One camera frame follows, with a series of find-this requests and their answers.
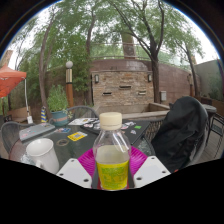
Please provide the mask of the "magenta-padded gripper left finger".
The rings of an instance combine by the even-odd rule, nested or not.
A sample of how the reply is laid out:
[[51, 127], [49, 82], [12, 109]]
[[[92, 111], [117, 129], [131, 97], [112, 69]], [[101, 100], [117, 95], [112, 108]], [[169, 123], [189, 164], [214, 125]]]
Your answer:
[[78, 186], [96, 189], [98, 185], [98, 174], [93, 150], [89, 149], [78, 159], [70, 158], [58, 171], [57, 176]]

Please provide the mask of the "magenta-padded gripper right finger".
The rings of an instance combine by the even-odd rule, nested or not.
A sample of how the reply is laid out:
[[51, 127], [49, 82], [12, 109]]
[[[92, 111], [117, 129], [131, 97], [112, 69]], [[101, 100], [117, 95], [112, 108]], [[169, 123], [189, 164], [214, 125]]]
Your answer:
[[128, 188], [140, 188], [170, 175], [168, 169], [156, 156], [146, 156], [132, 148], [129, 161]]

